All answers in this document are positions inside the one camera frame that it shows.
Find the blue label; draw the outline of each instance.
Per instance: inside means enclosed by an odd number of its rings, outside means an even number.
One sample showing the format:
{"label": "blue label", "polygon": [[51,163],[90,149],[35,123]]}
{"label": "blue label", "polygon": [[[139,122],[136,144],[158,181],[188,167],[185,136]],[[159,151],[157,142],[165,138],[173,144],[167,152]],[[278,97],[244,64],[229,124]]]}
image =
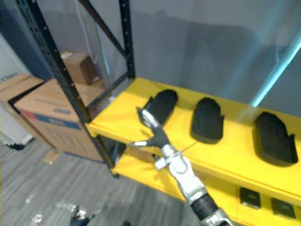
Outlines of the blue label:
{"label": "blue label", "polygon": [[61,119],[51,118],[51,117],[47,117],[47,116],[40,115],[40,114],[34,114],[34,116],[36,116],[37,119],[40,120],[40,121],[44,121],[44,122],[54,124],[54,125],[57,125],[57,126],[68,127],[68,128],[79,129],[80,130],[79,125],[75,122],[64,121],[64,120],[61,120]]}

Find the black rubber pad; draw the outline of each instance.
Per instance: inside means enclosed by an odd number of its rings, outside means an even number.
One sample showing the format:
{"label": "black rubber pad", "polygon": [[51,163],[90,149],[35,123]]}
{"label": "black rubber pad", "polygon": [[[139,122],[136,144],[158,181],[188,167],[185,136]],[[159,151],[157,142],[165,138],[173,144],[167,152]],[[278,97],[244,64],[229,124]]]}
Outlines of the black rubber pad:
{"label": "black rubber pad", "polygon": [[218,143],[223,136],[221,108],[210,98],[200,100],[194,110],[191,125],[191,136],[207,144]]}
{"label": "black rubber pad", "polygon": [[163,125],[172,113],[177,100],[177,93],[172,89],[166,89],[159,92],[154,98],[151,97],[143,108]]}
{"label": "black rubber pad", "polygon": [[263,112],[256,119],[255,139],[258,154],[273,164],[297,163],[294,134],[288,136],[285,124],[274,114]]}

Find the lower shelf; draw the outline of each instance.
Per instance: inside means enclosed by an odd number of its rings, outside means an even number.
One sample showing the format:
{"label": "lower shelf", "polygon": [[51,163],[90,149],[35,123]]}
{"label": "lower shelf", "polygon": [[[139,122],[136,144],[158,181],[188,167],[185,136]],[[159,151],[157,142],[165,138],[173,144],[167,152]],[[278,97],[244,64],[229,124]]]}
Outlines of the lower shelf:
{"label": "lower shelf", "polygon": [[[128,148],[113,171],[164,192],[174,198],[185,201],[176,180],[170,175],[167,169],[158,171],[153,164],[154,160],[148,153],[141,153],[141,151],[137,151],[134,148]],[[261,194],[261,208],[255,210],[240,204],[239,186],[210,175],[204,175],[198,172],[196,172],[196,174],[205,183],[208,192],[214,198],[217,205],[222,207],[230,217],[238,223],[247,226],[301,225],[300,207],[294,207],[297,219],[276,216],[271,209],[270,197]]]}

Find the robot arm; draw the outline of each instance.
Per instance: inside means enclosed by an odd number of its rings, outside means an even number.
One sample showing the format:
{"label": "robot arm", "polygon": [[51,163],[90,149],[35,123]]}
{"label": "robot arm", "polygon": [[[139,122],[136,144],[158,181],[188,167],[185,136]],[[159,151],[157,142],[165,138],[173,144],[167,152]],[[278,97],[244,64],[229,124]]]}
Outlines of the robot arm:
{"label": "robot arm", "polygon": [[234,226],[228,215],[217,207],[204,183],[194,174],[190,161],[170,144],[157,120],[145,109],[138,108],[137,111],[143,123],[151,128],[154,137],[147,141],[130,143],[129,146],[155,146],[161,149],[163,157],[157,160],[155,167],[160,170],[168,166],[183,196],[199,218],[201,226]]}

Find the white cable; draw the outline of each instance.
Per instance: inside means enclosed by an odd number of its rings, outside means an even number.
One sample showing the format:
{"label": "white cable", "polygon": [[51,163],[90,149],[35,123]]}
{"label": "white cable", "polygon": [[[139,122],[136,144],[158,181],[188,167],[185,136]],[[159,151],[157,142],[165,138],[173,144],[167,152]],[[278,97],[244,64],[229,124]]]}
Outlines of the white cable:
{"label": "white cable", "polygon": [[75,1],[75,5],[76,5],[77,15],[79,17],[79,21],[80,21],[80,24],[81,24],[81,28],[83,29],[83,33],[84,33],[84,37],[85,37],[85,42],[86,42],[86,46],[87,46],[87,49],[88,49],[88,53],[89,53],[89,55],[91,57],[92,62],[94,64],[96,64],[97,60],[98,60],[97,54],[95,56],[95,59],[93,59],[92,54],[91,54],[91,49],[90,49],[90,44],[89,44],[88,36],[87,36],[87,31],[86,31],[83,19],[81,18],[81,15],[80,15],[78,0],[74,0],[74,1]]}

